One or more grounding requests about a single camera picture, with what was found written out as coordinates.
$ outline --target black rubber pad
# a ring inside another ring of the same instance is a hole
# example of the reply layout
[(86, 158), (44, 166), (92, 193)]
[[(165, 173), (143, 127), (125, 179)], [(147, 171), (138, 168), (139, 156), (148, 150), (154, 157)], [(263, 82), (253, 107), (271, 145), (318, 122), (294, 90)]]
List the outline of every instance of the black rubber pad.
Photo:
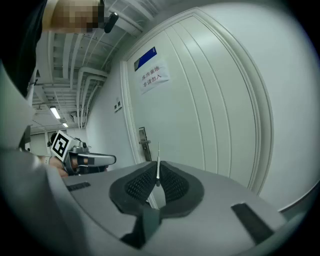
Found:
[(75, 190), (84, 189), (84, 188), (87, 188), (87, 187), (90, 187), (90, 186), (91, 186), (90, 183), (85, 181), (85, 182), (81, 182), (81, 183), (77, 183), (77, 184), (66, 186), (66, 188), (69, 191), (75, 191)]
[(246, 203), (235, 204), (231, 209), (256, 245), (273, 235), (271, 228)]
[[(188, 215), (204, 197), (202, 183), (165, 161), (160, 162), (159, 172), (166, 203), (160, 209), (160, 218)], [(109, 197), (122, 213), (140, 216), (156, 181), (157, 162), (154, 161), (113, 182)]]

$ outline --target ceiling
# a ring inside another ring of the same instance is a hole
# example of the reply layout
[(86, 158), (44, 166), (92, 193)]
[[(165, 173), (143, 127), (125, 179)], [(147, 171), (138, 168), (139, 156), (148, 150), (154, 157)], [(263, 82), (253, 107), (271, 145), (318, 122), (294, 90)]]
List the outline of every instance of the ceiling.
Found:
[[(105, 34), (103, 29), (93, 33), (54, 33), (43, 32), (36, 49), (36, 85), (32, 99), (35, 115), (31, 123), (31, 134), (77, 127), (77, 79), (81, 67), (90, 67), (110, 72), (112, 59), (128, 39), (138, 37), (148, 22), (160, 11), (181, 0), (105, 0), (105, 16), (117, 12), (119, 19), (112, 31)], [(81, 80), (80, 104), (85, 81), (89, 73)], [(91, 80), (85, 97), (83, 124), (86, 122), (86, 110), (89, 98), (96, 86), (103, 81)], [(56, 107), (61, 119), (56, 119), (50, 111)]]

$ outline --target hand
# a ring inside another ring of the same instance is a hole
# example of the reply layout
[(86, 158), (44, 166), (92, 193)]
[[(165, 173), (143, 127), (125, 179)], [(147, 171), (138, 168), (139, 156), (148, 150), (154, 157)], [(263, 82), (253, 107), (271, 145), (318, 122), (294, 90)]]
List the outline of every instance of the hand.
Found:
[[(87, 165), (88, 164), (88, 158), (85, 158), (83, 160), (83, 162), (84, 162), (85, 165)], [(68, 176), (68, 173), (65, 171), (62, 162), (57, 157), (55, 157), (55, 156), (51, 157), (50, 161), (49, 161), (49, 165), (53, 166), (53, 167), (56, 167), (61, 177), (67, 177)], [(78, 167), (78, 160), (77, 160), (76, 156), (71, 158), (71, 167), (72, 167), (72, 169), (76, 169)]]

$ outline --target wall socket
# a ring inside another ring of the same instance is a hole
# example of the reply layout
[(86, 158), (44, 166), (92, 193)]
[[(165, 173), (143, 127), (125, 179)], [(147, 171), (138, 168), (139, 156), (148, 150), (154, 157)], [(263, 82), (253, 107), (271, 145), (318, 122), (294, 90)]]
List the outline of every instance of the wall socket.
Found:
[(117, 103), (114, 105), (114, 112), (117, 112), (122, 108), (121, 100), (118, 100)]

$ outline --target blue sign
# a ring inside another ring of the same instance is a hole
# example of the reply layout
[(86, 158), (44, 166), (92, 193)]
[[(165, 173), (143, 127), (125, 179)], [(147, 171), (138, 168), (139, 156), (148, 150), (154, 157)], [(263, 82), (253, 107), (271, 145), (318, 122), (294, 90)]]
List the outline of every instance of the blue sign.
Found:
[(140, 67), (142, 67), (143, 64), (156, 55), (157, 51), (155, 47), (148, 50), (142, 57), (134, 62), (134, 71), (137, 71)]

